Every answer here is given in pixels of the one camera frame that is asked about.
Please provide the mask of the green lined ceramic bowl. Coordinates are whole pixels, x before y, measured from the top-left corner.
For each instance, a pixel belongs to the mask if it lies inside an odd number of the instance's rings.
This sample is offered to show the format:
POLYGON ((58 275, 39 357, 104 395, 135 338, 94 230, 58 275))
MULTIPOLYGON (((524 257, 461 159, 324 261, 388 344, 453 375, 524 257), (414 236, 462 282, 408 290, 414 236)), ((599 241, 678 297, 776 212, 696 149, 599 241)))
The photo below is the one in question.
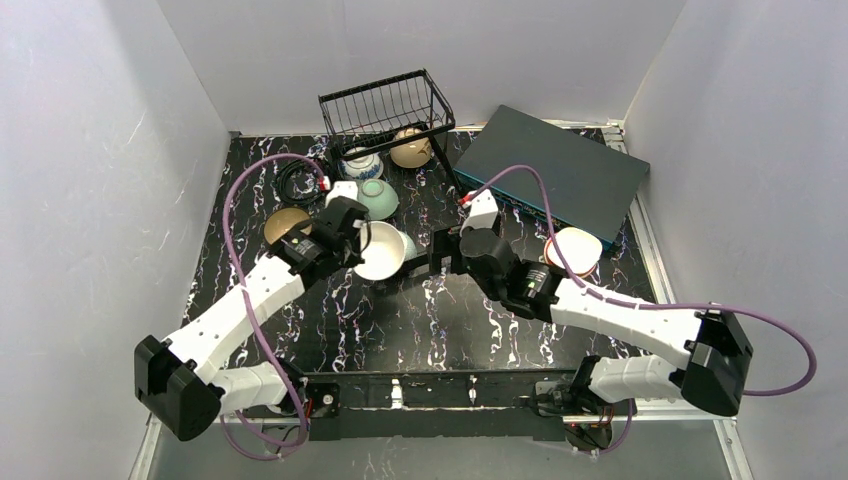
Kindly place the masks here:
POLYGON ((406 232, 400 231, 404 244, 404 260, 411 260, 418 255, 418 250, 415 241, 406 232))

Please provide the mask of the white ribbed ceramic bowl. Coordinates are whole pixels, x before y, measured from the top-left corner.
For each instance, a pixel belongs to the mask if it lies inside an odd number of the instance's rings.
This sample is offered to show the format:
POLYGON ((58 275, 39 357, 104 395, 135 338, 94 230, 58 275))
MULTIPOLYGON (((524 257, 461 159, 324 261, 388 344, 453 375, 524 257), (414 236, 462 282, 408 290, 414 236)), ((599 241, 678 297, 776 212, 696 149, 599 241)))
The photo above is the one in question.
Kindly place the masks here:
POLYGON ((392 225, 373 221, 363 229, 362 260, 353 268, 365 280, 382 281, 395 275, 405 261, 404 237, 392 225))

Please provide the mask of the dark blue glazed bowl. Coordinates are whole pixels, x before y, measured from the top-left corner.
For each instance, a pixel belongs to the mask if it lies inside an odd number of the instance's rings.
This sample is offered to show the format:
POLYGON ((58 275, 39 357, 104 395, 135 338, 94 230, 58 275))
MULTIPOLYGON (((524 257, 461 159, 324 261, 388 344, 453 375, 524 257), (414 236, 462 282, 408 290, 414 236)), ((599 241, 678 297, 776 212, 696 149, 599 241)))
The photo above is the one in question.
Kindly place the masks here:
POLYGON ((268 246, 273 245, 293 226, 300 225, 301 231, 311 231, 311 216, 299 207, 284 207, 276 210, 266 220, 263 226, 263 236, 268 246))

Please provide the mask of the orange bowl white inside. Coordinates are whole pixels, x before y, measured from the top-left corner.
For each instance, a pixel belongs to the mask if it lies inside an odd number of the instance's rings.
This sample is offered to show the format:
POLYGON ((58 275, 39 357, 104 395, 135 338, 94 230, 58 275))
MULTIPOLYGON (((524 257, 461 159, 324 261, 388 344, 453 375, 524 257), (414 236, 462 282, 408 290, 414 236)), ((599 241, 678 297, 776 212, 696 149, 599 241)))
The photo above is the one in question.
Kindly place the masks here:
POLYGON ((548 239, 543 250, 544 261, 560 268, 564 264, 554 243, 564 254, 571 270, 579 277, 586 277, 595 270, 603 252, 602 243, 595 236, 576 227, 566 227, 558 231, 553 239, 548 239))

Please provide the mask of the black wire dish rack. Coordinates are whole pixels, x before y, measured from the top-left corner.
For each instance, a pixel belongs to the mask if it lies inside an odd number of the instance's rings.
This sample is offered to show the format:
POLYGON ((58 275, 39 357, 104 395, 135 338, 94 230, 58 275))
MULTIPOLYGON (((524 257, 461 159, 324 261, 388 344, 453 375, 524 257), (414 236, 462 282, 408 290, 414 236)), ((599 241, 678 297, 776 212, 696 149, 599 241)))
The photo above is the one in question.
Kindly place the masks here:
POLYGON ((425 69, 369 82, 318 97, 322 118, 329 135, 327 152, 339 178, 346 179, 340 162, 377 153, 426 137, 447 181, 447 198, 459 200, 468 193, 459 182, 453 166, 437 137, 456 126, 455 115, 430 74, 425 69))

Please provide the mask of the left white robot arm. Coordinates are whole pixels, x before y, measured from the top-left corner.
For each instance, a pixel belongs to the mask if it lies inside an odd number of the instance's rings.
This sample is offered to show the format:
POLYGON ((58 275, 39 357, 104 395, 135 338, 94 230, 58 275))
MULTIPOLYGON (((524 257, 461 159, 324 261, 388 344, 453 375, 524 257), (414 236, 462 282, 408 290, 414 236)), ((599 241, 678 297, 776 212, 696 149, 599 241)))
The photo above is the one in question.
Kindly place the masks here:
POLYGON ((134 350, 134 393, 179 440, 189 441, 221 415, 255 406, 291 404, 303 416, 304 401, 293 367, 278 358, 254 367, 226 369, 231 353, 285 305, 317 281, 362 263, 371 237, 367 208, 337 197, 310 219, 311 230, 293 228, 260 257, 245 281, 203 314, 165 339, 147 336, 134 350))

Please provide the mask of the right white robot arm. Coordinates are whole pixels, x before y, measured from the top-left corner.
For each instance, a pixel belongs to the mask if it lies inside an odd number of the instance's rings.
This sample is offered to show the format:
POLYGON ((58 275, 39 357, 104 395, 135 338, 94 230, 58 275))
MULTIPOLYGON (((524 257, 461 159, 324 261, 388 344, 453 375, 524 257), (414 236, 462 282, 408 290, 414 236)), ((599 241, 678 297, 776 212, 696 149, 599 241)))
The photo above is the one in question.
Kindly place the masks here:
POLYGON ((736 316, 716 307, 644 302, 577 285, 561 268, 522 260, 492 229, 459 226, 431 234, 430 269, 445 259, 484 295, 517 317, 594 331, 646 355, 585 358, 568 388, 588 404, 629 399, 683 399, 707 413, 738 414, 753 347, 736 316))

